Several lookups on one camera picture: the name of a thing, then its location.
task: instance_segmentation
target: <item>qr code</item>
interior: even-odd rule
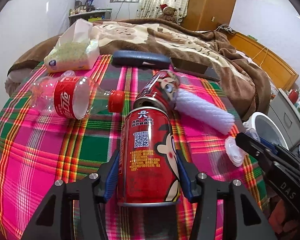
[[[148,147],[149,146],[149,136],[148,132],[136,132],[134,135],[134,147]]]

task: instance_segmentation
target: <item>colorful plaid fabric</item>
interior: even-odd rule
[[[132,109],[132,102],[155,71],[132,67],[117,68],[111,56],[100,56],[90,76],[103,89],[125,91],[122,114],[103,111],[96,119],[67,120],[43,116],[28,106],[29,86],[46,76],[38,65],[23,85],[7,101],[0,113],[0,230],[8,240],[20,239],[32,214],[57,179],[72,182],[82,179],[108,161],[119,148],[122,120]],[[236,111],[216,83],[180,74],[182,87],[236,117],[231,135],[242,129]],[[246,157],[236,168],[225,153],[226,136],[174,112],[171,119],[176,148],[199,170],[218,180],[242,180],[261,206],[266,199],[265,185],[256,160]],[[74,203],[76,239],[81,239],[78,203]],[[115,196],[104,206],[106,229],[110,240],[188,239],[195,215],[195,204],[183,196],[176,206],[158,208],[118,207]],[[218,203],[216,238],[222,236],[222,201]]]

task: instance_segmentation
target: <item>teddy bear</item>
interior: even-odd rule
[[[178,23],[178,19],[176,17],[177,9],[168,6],[167,4],[160,5],[160,8],[162,10],[162,14],[159,15],[159,19],[163,19],[169,22]]]

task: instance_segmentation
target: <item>wall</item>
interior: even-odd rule
[[[11,0],[0,12],[0,111],[8,99],[4,82],[27,50],[69,27],[74,0]]]
[[[135,19],[138,9],[138,3],[135,2],[110,2],[110,0],[94,0],[93,5],[96,8],[112,8],[111,18],[113,20]]]
[[[299,74],[300,88],[300,16],[289,0],[237,0],[230,26],[286,61]]]

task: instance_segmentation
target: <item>red hat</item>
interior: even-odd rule
[[[120,113],[124,104],[124,91],[112,90],[109,96],[108,111]]]
[[[166,8],[166,7],[168,7],[168,5],[167,4],[162,4],[162,5],[160,5],[160,8],[161,8],[161,10],[163,10],[164,8]]]

